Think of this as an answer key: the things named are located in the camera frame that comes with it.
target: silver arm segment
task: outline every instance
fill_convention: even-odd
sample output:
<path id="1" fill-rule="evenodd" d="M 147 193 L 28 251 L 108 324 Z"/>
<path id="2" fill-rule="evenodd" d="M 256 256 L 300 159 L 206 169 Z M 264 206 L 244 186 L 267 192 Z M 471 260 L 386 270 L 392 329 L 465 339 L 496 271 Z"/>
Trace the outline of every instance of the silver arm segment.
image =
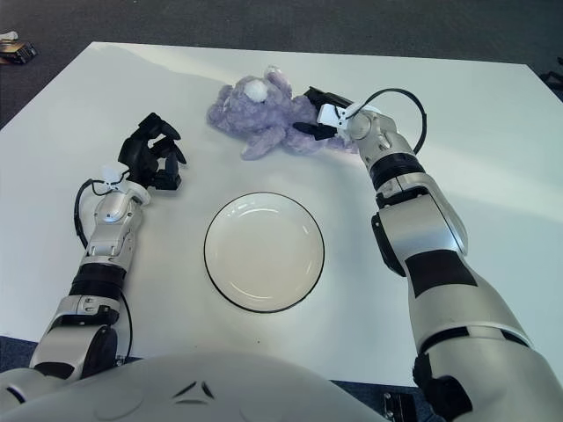
<path id="1" fill-rule="evenodd" d="M 119 318 L 123 279 L 141 223 L 140 196 L 111 192 L 98 204 L 78 275 L 35 348 L 30 368 L 0 377 L 0 414 L 114 366 L 117 335 L 112 325 Z"/>
<path id="2" fill-rule="evenodd" d="M 508 305 L 465 262 L 467 234 L 389 117 L 347 124 L 377 191 L 372 227 L 385 264 L 409 282 L 414 380 L 456 421 L 559 421 L 563 389 Z"/>

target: purple plush toy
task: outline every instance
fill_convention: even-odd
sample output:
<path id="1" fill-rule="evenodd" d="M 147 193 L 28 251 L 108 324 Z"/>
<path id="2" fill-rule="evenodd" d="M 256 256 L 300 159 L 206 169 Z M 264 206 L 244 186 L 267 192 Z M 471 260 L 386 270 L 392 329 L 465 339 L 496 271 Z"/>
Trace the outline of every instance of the purple plush toy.
<path id="1" fill-rule="evenodd" d="M 256 160 L 281 144 L 295 154 L 311 154 L 329 145 L 345 149 L 339 137 L 316 141 L 292 124 L 316 123 L 317 109 L 307 97 L 291 97 L 291 85 L 282 72 L 269 66 L 263 78 L 247 76 L 232 87 L 225 85 L 208 110 L 208 122 L 228 135 L 246 139 L 244 160 Z"/>

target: gray carpet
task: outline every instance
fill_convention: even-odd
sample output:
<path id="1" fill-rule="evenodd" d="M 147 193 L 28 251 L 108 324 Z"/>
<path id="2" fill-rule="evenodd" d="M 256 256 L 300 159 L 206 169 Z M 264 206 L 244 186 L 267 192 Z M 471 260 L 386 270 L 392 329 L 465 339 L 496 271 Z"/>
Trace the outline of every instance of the gray carpet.
<path id="1" fill-rule="evenodd" d="M 0 0 L 0 33 L 15 29 L 40 52 L 0 66 L 0 127 L 93 40 L 521 62 L 543 73 L 563 54 L 562 26 L 560 0 Z"/>

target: black band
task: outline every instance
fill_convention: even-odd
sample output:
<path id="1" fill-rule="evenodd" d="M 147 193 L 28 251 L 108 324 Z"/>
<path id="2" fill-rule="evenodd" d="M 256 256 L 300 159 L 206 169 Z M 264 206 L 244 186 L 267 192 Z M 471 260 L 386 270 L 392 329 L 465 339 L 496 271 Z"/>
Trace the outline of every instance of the black band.
<path id="1" fill-rule="evenodd" d="M 84 264 L 72 281 L 69 295 L 91 295 L 120 300 L 127 272 L 120 266 Z"/>
<path id="2" fill-rule="evenodd" d="M 408 173 L 424 173 L 416 156 L 405 153 L 390 154 L 377 160 L 369 169 L 373 186 L 377 189 L 386 181 Z"/>
<path id="3" fill-rule="evenodd" d="M 477 281 L 454 251 L 422 252 L 406 260 L 414 298 L 427 290 L 447 285 L 477 286 Z"/>

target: wire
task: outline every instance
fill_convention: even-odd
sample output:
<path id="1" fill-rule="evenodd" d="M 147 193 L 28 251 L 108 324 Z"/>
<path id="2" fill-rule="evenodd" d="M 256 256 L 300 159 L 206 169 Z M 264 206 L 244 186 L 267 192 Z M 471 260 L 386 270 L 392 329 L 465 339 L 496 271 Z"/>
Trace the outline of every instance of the wire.
<path id="1" fill-rule="evenodd" d="M 124 171 L 121 174 L 121 178 L 117 182 L 110 183 L 110 186 L 115 186 L 121 183 L 127 173 L 129 173 L 129 170 Z M 88 186 L 91 186 L 91 191 L 94 192 L 96 196 L 106 196 L 109 193 L 113 192 L 112 188 L 107 189 L 107 191 L 103 193 L 96 192 L 96 189 L 94 188 L 94 185 L 96 183 L 100 183 L 102 185 L 105 184 L 103 180 L 89 178 L 80 186 L 77 192 L 77 196 L 74 200 L 74 229 L 77 232 L 77 236 L 85 249 L 88 247 L 88 239 L 86 239 L 86 236 L 84 235 L 84 227 L 82 225 L 82 220 L 80 219 L 80 199 L 82 198 L 82 194 L 88 188 Z M 129 344 L 127 348 L 127 355 L 125 356 L 125 359 L 123 361 L 124 363 L 127 363 L 127 359 L 129 359 L 129 357 L 131 356 L 131 347 L 133 346 L 133 319 L 131 317 L 131 309 L 129 308 L 127 299 L 125 298 L 125 295 L 121 290 L 120 295 L 121 299 L 123 300 L 123 304 L 125 305 L 125 310 L 127 311 L 127 318 L 129 322 Z"/>
<path id="2" fill-rule="evenodd" d="M 120 294 L 123 304 L 125 305 L 125 310 L 127 311 L 127 320 L 129 321 L 129 346 L 127 347 L 125 359 L 123 360 L 124 363 L 127 363 L 127 359 L 131 356 L 131 346 L 133 345 L 133 318 L 131 317 L 131 309 L 129 309 L 129 304 L 127 303 L 127 299 L 125 299 L 125 295 L 122 291 L 120 291 Z"/>
<path id="3" fill-rule="evenodd" d="M 407 90 L 403 90 L 401 88 L 386 88 L 384 90 L 375 92 L 373 94 L 371 94 L 368 99 L 366 99 L 362 106 L 360 106 L 360 108 L 358 108 L 355 112 L 353 112 L 352 114 L 350 114 L 348 117 L 346 117 L 346 120 L 348 119 L 352 119 L 356 114 L 358 114 L 363 107 L 365 107 L 368 103 L 370 103 L 373 99 L 375 99 L 376 97 L 379 97 L 381 94 L 384 94 L 386 92 L 398 92 L 399 94 L 403 94 L 405 96 L 407 96 L 409 99 L 411 99 L 416 106 L 419 108 L 420 110 L 420 115 L 422 116 L 422 130 L 420 132 L 420 138 L 419 140 L 416 142 L 416 145 L 413 148 L 414 154 L 418 154 L 420 149 L 422 148 L 422 145 L 424 145 L 424 141 L 426 140 L 426 132 L 427 132 L 427 115 L 426 112 L 424 111 L 424 107 L 422 106 L 422 103 L 419 101 L 418 98 L 416 98 L 416 96 Z"/>

